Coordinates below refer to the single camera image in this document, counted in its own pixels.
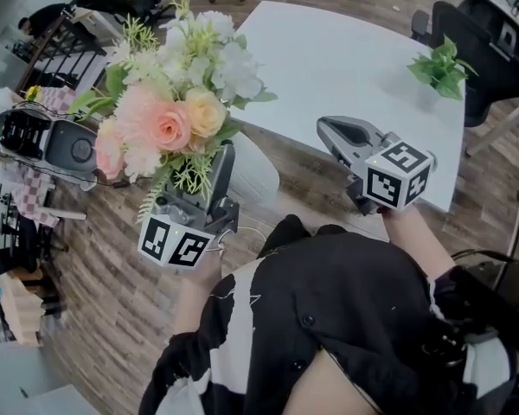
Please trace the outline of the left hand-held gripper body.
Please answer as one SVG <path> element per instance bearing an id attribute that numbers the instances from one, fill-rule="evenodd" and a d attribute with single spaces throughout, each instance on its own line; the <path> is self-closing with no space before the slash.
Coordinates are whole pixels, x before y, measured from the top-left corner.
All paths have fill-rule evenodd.
<path id="1" fill-rule="evenodd" d="M 240 204 L 227 196 L 211 202 L 163 191 L 144 215 L 138 251 L 161 267 L 193 270 L 214 240 L 236 232 Z"/>

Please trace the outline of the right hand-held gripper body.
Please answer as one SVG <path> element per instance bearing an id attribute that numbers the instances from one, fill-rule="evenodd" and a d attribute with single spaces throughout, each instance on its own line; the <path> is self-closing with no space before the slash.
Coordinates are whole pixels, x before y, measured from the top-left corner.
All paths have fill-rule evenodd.
<path id="1" fill-rule="evenodd" d="M 347 194 L 364 215 L 378 207 L 400 212 L 426 191 L 436 167 L 431 151 L 419 150 L 393 132 L 376 132 L 365 150 L 354 153 Z"/>

